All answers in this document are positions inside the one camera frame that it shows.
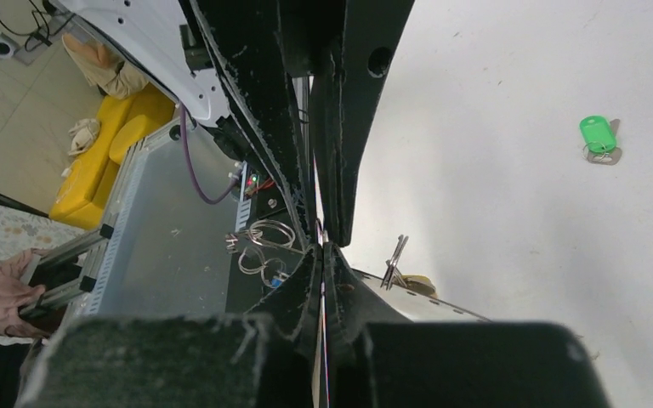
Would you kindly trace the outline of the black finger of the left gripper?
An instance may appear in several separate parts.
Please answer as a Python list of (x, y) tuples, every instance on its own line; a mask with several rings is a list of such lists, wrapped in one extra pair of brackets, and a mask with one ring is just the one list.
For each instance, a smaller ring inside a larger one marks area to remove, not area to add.
[(309, 98), (324, 227), (351, 242), (358, 174), (411, 1), (315, 1), (315, 72)]
[(286, 203), (299, 243), (315, 242), (315, 197), (277, 1), (193, 1), (230, 111)]

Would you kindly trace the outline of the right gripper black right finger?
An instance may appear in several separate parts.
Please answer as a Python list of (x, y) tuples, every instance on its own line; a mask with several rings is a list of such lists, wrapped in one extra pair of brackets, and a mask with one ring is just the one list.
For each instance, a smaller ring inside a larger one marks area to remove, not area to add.
[(323, 248), (335, 407), (606, 407), (587, 350), (547, 322), (413, 322)]

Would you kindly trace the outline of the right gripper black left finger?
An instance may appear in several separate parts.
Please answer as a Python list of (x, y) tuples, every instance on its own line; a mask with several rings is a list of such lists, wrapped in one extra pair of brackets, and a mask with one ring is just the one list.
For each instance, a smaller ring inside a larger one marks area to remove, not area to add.
[(38, 356), (19, 407), (309, 407), (315, 252), (244, 313), (97, 314)]

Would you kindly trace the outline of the yellow tagged key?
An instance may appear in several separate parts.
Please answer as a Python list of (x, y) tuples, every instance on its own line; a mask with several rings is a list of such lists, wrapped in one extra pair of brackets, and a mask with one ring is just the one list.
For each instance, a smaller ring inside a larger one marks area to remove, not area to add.
[(438, 297), (434, 284), (430, 278), (424, 275), (404, 275), (403, 281), (405, 282), (406, 288), (412, 292), (430, 298)]

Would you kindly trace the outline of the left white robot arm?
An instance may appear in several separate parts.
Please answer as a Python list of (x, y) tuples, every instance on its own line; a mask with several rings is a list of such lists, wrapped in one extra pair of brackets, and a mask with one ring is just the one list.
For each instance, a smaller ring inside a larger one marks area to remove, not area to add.
[(281, 192), (298, 240), (351, 242), (358, 174), (410, 1), (64, 1)]

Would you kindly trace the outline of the yellow sofa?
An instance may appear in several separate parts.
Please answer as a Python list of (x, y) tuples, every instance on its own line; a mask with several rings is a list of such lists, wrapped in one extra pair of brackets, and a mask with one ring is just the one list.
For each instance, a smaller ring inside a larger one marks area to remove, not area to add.
[(48, 217), (82, 229), (101, 220), (116, 176), (129, 148), (173, 119), (175, 103), (158, 88), (116, 99), (104, 97), (94, 143), (76, 156)]

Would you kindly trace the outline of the green tagged key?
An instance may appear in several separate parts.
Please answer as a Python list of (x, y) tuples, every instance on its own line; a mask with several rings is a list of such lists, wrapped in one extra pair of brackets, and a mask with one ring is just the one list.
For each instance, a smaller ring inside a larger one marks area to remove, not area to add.
[(620, 124), (620, 119), (608, 120), (603, 116), (587, 116), (580, 121), (582, 156), (587, 162), (613, 166), (620, 161), (622, 150), (616, 137)]

